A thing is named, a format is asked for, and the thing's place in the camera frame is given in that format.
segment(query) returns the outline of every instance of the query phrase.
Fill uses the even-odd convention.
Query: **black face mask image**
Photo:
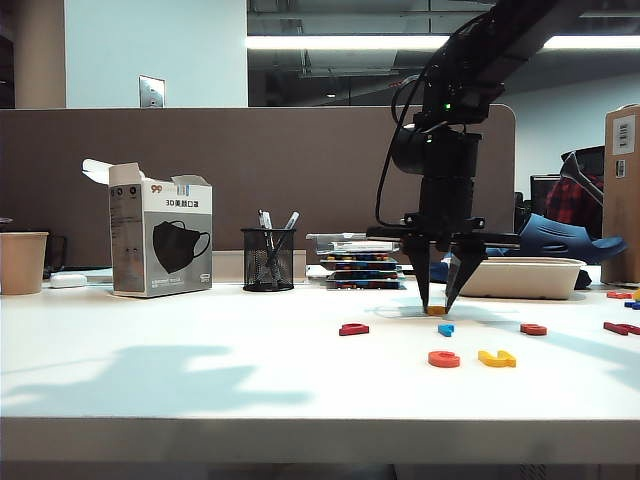
[[[174,225],[175,223],[181,223],[182,227]],[[202,235],[207,236],[207,245],[196,255],[193,249]],[[209,248],[210,243],[209,233],[188,230],[180,220],[162,222],[153,227],[153,250],[167,273],[182,270],[194,258],[202,255]]]

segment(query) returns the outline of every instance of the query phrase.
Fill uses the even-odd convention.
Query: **ceiling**
[[[461,0],[247,0],[248,35],[449,34],[495,2]],[[594,0],[558,34],[640,34],[640,0]],[[402,78],[429,58],[408,51],[248,52],[253,105],[389,104]],[[506,83],[511,93],[640,72],[636,51],[536,54]],[[328,98],[327,94],[336,94]]]

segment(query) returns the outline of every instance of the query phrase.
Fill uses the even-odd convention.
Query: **black mesh pen cup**
[[[243,228],[244,289],[279,292],[293,288],[295,229]]]

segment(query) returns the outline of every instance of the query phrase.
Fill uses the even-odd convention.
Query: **gray partition panel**
[[[135,161],[152,178],[192,173],[214,186],[215,250],[241,249],[259,208],[274,226],[298,210],[296,248],[310,250],[306,233],[375,224],[393,127],[386,107],[2,111],[0,216],[66,236],[70,265],[109,264],[107,189],[82,175],[82,160]],[[471,130],[484,135],[474,214],[487,231],[512,231],[513,112],[492,106]],[[415,211],[419,185],[392,166],[383,217]]]

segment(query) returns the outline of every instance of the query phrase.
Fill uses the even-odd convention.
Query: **fluorescent light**
[[[249,50],[436,50],[446,35],[299,35],[247,37]]]
[[[567,35],[550,38],[548,49],[617,50],[640,48],[640,35]]]
[[[437,50],[446,35],[250,36],[249,50]],[[640,49],[640,35],[573,35],[551,38],[547,49]]]

